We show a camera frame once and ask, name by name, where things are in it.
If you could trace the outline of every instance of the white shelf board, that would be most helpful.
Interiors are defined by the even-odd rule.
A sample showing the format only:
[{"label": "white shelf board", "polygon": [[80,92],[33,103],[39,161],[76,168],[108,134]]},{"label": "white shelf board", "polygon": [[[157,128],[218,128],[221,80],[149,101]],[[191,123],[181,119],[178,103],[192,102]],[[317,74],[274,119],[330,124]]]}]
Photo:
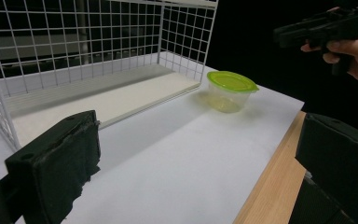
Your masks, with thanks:
[{"label": "white shelf board", "polygon": [[76,113],[95,110],[102,129],[200,85],[160,65],[151,66],[121,72],[119,77],[140,76],[137,72],[145,71],[165,71],[165,75],[149,75],[149,79],[119,87],[115,87],[117,75],[104,76],[8,97],[7,107],[20,145],[24,147],[60,120]]}]

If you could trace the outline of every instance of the food container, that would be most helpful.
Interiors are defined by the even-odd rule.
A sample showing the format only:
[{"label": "food container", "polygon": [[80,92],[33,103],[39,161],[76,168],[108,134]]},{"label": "food container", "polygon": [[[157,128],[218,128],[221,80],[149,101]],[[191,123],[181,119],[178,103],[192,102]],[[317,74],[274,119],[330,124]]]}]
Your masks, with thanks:
[{"label": "food container", "polygon": [[207,74],[209,80],[209,105],[224,113],[240,111],[251,93],[258,91],[248,77],[228,72],[213,71]]}]

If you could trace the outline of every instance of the wire shelf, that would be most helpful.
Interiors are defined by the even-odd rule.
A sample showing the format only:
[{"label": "wire shelf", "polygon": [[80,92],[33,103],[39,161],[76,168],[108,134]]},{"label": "wire shelf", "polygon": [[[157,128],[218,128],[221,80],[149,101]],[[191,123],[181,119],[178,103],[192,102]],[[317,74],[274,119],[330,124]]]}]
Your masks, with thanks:
[{"label": "wire shelf", "polygon": [[[24,95],[33,92],[105,76],[117,77],[114,89],[167,75],[130,72],[156,66],[201,82],[217,4],[0,0],[0,130],[14,148],[21,147],[7,101],[29,100]],[[120,78],[126,72],[131,82]]]}]

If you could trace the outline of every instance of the white wire rack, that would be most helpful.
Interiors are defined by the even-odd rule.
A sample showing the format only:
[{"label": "white wire rack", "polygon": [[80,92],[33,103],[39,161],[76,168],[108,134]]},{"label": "white wire rack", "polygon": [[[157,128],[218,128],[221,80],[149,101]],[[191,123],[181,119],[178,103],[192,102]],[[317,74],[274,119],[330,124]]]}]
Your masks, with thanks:
[{"label": "white wire rack", "polygon": [[30,111],[134,84],[143,89],[139,83],[172,73],[195,81],[127,109],[107,125],[197,87],[217,5],[218,0],[0,0],[0,131],[19,149],[30,140],[19,135],[30,134],[17,118],[44,119],[32,120]]}]

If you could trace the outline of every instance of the black background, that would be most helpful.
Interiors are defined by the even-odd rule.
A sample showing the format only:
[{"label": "black background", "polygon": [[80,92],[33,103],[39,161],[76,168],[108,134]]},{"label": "black background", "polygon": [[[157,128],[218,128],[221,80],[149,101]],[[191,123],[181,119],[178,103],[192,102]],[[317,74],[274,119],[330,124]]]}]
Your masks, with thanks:
[{"label": "black background", "polygon": [[320,52],[281,49],[275,28],[335,6],[326,0],[225,1],[218,5],[207,66],[239,73],[256,84],[305,102],[302,110],[358,129],[358,81],[334,77]]}]

